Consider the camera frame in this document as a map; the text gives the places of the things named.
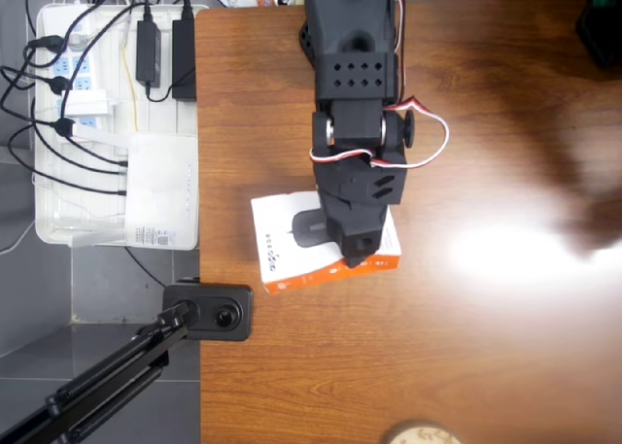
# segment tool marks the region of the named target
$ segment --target floor tile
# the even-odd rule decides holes
[[[64,384],[0,380],[0,432],[37,410]],[[85,443],[200,444],[200,426],[200,383],[154,383]]]
[[[141,324],[74,324],[74,364],[82,374],[125,345]],[[183,340],[169,351],[170,364],[161,380],[199,381],[199,342]]]
[[[154,383],[86,444],[200,444],[200,383]]]
[[[0,378],[3,379],[67,380],[73,377],[72,332],[69,326],[0,359]]]
[[[171,284],[170,251],[131,251],[163,284]],[[162,310],[163,288],[123,248],[75,249],[73,281],[73,313],[77,322],[142,324]]]
[[[199,277],[199,265],[199,250],[173,252],[173,280],[177,282],[187,277]]]
[[[0,379],[0,433],[42,407],[46,397],[64,384],[64,381]]]

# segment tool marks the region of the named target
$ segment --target wood grain surface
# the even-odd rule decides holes
[[[204,443],[622,442],[622,77],[585,2],[409,2],[407,93],[453,136],[393,208],[400,268],[278,296],[250,200],[315,186],[303,9],[199,15],[201,280],[255,293],[247,342],[202,344]],[[408,158],[441,133],[418,118]]]

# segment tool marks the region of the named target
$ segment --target white tray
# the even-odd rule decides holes
[[[50,7],[75,7],[50,5],[44,7],[37,17],[37,33],[39,37],[46,35],[45,10]],[[200,10],[206,7],[193,6]],[[86,18],[90,26],[90,33],[99,31],[112,17],[118,14],[123,7],[105,6]],[[171,80],[171,30],[172,21],[179,19],[181,6],[162,5],[152,6],[154,21],[157,23],[162,36],[162,59],[161,59],[161,88],[152,89],[152,97],[162,97]],[[144,88],[134,80],[135,57],[136,57],[136,24],[142,19],[143,11],[136,8],[132,12],[132,22],[126,47],[126,57],[134,84],[137,98],[139,131],[152,134],[180,134],[184,136],[197,136],[196,103],[177,102],[172,98],[162,103],[152,103],[145,95]],[[133,133],[134,108],[131,88],[121,55],[121,40],[126,26],[122,23],[113,26],[89,52],[90,60],[94,60],[97,71],[98,86],[108,90],[110,98],[119,101],[115,107],[114,116],[108,120],[101,120],[99,128],[111,133]],[[47,51],[37,52],[37,62],[43,63],[52,56]],[[42,69],[37,72],[43,76],[53,76],[52,68]],[[50,88],[43,83],[36,85],[36,117],[40,120],[54,121],[58,119],[57,97]],[[83,165],[96,167],[104,170],[116,170],[116,166],[107,164],[84,152],[79,151],[73,145],[59,141],[56,133],[48,127],[41,126],[40,130],[53,148],[63,155]],[[94,152],[114,160],[125,158],[126,151],[98,143],[84,143],[84,146]],[[35,164],[37,169],[59,179],[75,183],[77,185],[118,190],[125,189],[126,177],[97,174],[85,171],[70,165],[50,153],[41,142],[35,138]],[[103,230],[123,229],[125,198],[116,195],[103,195],[75,188],[69,188],[57,184],[40,176],[34,177],[35,203],[36,203],[36,229],[39,237],[46,243],[70,245],[72,237],[84,235],[88,232]],[[198,238],[198,222],[191,222],[194,226],[194,246]],[[114,243],[124,245],[124,241]],[[169,250],[188,250],[189,248],[162,247]]]

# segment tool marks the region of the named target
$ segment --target black metal arm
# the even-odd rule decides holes
[[[395,0],[305,0],[300,43],[316,72],[313,153],[374,150],[405,164],[414,121],[384,107],[397,102]],[[352,157],[314,165],[327,233],[354,267],[380,247],[388,205],[399,204],[404,169]]]
[[[0,435],[0,444],[83,442],[141,393],[168,365],[168,351],[184,337],[245,340],[252,293],[246,287],[182,281],[164,292],[153,324],[124,347],[46,399],[46,405]]]

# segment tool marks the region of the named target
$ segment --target power adapter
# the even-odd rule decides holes
[[[151,13],[138,21],[136,35],[136,81],[151,88],[159,87],[162,36]]]
[[[194,14],[185,5],[182,19],[173,21],[173,99],[196,101],[194,66]]]

